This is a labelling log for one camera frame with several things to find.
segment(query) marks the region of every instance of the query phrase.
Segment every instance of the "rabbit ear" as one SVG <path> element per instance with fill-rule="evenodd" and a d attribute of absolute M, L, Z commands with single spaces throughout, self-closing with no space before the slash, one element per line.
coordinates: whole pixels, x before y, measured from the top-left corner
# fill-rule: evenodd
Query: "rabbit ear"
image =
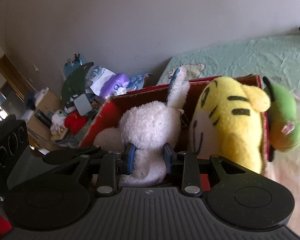
<path fill-rule="evenodd" d="M 184 81 L 187 70 L 179 67 L 175 70 L 168 88 L 167 106 L 175 109 L 183 108 L 186 102 L 190 83 Z"/>

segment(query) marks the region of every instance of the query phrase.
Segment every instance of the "yellow plush toy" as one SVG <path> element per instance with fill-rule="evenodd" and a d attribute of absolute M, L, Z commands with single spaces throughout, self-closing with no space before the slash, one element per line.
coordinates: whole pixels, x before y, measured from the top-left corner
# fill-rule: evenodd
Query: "yellow plush toy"
<path fill-rule="evenodd" d="M 190 148 L 199 158 L 203 152 L 219 151 L 215 153 L 261 173 L 260 112 L 269 107 L 270 99 L 262 89 L 230 77 L 214 79 L 199 97 L 190 124 Z M 213 133 L 215 140 L 209 138 Z"/>

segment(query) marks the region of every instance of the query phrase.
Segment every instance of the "pink tag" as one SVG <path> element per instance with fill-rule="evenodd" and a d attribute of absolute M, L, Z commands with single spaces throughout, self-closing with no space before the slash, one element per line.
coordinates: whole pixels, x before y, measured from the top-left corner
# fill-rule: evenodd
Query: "pink tag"
<path fill-rule="evenodd" d="M 289 133 L 291 133 L 294 129 L 295 129 L 295 123 L 292 121 L 287 121 L 287 124 L 283 127 L 283 129 L 281 130 L 281 132 L 284 135 L 288 135 Z"/>

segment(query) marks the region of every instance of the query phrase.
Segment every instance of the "white paper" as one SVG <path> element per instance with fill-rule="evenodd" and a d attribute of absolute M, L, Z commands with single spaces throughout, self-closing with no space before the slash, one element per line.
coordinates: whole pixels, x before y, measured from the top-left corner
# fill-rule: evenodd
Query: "white paper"
<path fill-rule="evenodd" d="M 91 86 L 91 90 L 97 95 L 100 95 L 101 88 L 103 87 L 104 83 L 107 82 L 111 76 L 115 75 L 112 71 L 106 69 L 106 71 L 98 78 Z"/>

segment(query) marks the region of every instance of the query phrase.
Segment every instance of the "green and orange plush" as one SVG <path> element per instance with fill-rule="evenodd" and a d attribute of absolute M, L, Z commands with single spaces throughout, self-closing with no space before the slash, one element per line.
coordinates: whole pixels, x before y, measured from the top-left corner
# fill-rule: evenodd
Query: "green and orange plush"
<path fill-rule="evenodd" d="M 290 91 L 271 83 L 266 77 L 263 77 L 263 82 L 271 100 L 268 110 L 271 162 L 274 150 L 288 152 L 300 145 L 300 123 L 297 121 L 297 104 Z"/>

